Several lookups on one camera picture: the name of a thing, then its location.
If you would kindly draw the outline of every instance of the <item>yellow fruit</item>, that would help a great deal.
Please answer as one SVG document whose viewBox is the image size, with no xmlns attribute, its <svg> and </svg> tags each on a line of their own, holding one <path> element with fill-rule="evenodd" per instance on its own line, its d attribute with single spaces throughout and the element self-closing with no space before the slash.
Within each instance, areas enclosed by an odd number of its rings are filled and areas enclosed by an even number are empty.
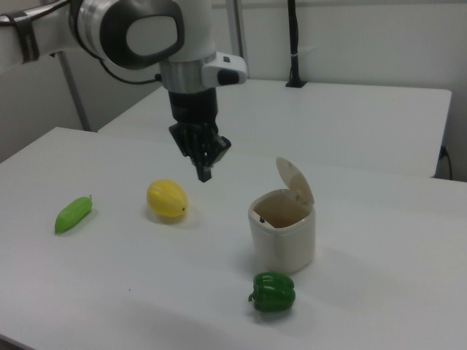
<svg viewBox="0 0 467 350">
<path fill-rule="evenodd" d="M 151 209 L 163 217 L 179 217 L 187 211 L 187 195 L 172 180 L 164 179 L 150 184 L 146 200 Z"/>
</svg>

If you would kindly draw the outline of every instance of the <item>cable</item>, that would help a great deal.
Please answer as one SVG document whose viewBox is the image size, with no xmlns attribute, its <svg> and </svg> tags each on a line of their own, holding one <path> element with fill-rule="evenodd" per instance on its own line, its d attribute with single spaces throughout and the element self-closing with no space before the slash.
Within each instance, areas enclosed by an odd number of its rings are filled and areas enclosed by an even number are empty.
<svg viewBox="0 0 467 350">
<path fill-rule="evenodd" d="M 447 146 L 441 146 L 441 150 L 439 151 L 439 160 L 443 159 L 444 157 L 447 158 L 447 164 L 449 166 L 449 180 L 452 180 L 452 164 L 451 164 L 451 157 L 447 151 Z"/>
<path fill-rule="evenodd" d="M 444 150 L 444 154 L 447 157 L 447 164 L 449 165 L 449 180 L 452 180 L 452 165 L 451 165 L 451 157 L 449 156 L 449 153 L 447 152 L 447 149 Z"/>
<path fill-rule="evenodd" d="M 56 11 L 57 9 L 60 9 L 61 7 L 64 7 L 66 5 L 68 5 L 70 2 L 70 0 L 65 0 L 65 1 L 57 1 L 57 4 L 52 6 L 51 8 L 49 8 L 48 10 L 44 11 L 44 12 L 40 12 L 38 13 L 37 15 L 34 15 L 34 16 L 31 16 L 29 17 L 31 20 L 38 20 L 39 18 L 42 18 L 44 16 L 47 16 L 49 15 L 50 13 Z M 0 27 L 10 27 L 10 26 L 13 26 L 14 23 L 12 22 L 0 22 Z"/>
<path fill-rule="evenodd" d="M 101 63 L 101 66 L 104 68 L 104 70 L 110 74 L 110 76 L 116 80 L 118 80 L 119 82 L 124 82 L 126 84 L 130 84 L 130 85 L 145 85 L 145 84 L 150 84 L 152 82 L 161 82 L 162 81 L 162 76 L 160 74 L 156 74 L 154 76 L 154 79 L 152 80 L 142 80 L 141 82 L 132 82 L 131 80 L 126 80 L 126 79 L 123 79 L 123 78 L 120 78 L 118 75 L 115 75 L 114 73 L 112 73 L 109 69 L 109 67 L 107 67 L 105 65 L 105 62 L 104 60 L 101 60 L 99 59 L 99 62 Z"/>
</svg>

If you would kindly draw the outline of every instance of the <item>green pea pod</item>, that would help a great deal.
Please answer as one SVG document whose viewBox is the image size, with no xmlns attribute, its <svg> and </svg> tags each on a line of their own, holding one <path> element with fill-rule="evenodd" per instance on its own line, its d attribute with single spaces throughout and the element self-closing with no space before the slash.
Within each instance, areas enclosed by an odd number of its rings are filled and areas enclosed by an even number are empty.
<svg viewBox="0 0 467 350">
<path fill-rule="evenodd" d="M 90 213 L 93 201 L 90 197 L 81 197 L 72 201 L 60 212 L 55 221 L 55 233 L 63 233 L 74 227 L 80 220 Z"/>
<path fill-rule="evenodd" d="M 255 301 L 254 307 L 262 312 L 284 311 L 295 301 L 292 279 L 281 273 L 260 273 L 253 279 L 253 293 L 248 301 Z"/>
</svg>

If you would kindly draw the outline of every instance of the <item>white tabletop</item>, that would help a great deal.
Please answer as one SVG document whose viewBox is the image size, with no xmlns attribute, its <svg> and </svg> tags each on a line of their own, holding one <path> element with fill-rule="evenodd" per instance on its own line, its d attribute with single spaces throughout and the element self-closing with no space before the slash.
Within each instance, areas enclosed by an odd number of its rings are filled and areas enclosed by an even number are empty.
<svg viewBox="0 0 467 350">
<path fill-rule="evenodd" d="M 0 164 L 0 334 L 33 349 L 465 349 L 467 184 L 292 160 L 317 254 L 289 313 L 247 302 L 249 204 L 283 187 L 273 157 L 228 153 L 206 184 L 175 146 L 55 129 Z M 145 191 L 170 178 L 188 215 Z M 57 213 L 94 209 L 56 236 Z"/>
<path fill-rule="evenodd" d="M 248 80 L 217 96 L 220 135 L 235 152 L 430 177 L 451 92 Z M 168 93 L 158 89 L 99 133 L 174 143 L 174 123 Z"/>
</svg>

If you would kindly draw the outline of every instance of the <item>green pepper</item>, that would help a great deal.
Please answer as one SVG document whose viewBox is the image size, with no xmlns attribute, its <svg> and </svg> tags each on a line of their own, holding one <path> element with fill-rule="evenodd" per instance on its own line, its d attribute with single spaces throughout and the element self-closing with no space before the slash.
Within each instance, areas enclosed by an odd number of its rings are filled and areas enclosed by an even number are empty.
<svg viewBox="0 0 467 350">
<path fill-rule="evenodd" d="M 253 293 L 248 301 L 254 300 L 254 307 L 258 311 L 284 311 L 295 301 L 293 287 L 292 279 L 281 273 L 259 273 L 253 279 Z"/>
</svg>

